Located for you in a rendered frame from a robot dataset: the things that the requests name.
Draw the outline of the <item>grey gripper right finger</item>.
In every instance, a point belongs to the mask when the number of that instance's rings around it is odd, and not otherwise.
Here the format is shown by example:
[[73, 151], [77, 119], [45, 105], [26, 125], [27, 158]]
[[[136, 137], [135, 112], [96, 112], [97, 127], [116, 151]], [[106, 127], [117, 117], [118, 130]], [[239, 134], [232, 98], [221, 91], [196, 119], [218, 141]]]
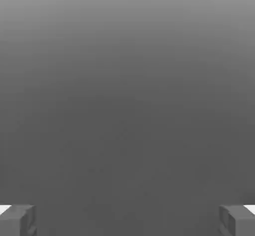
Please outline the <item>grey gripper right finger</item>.
[[220, 205], [219, 236], [255, 236], [255, 205]]

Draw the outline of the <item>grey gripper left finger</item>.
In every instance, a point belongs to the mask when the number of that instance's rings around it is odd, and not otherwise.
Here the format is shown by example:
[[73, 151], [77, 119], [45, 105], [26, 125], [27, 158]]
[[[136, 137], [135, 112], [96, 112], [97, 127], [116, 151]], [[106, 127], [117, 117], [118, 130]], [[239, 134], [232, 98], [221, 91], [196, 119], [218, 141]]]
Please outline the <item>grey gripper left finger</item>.
[[37, 236], [36, 206], [0, 204], [0, 236]]

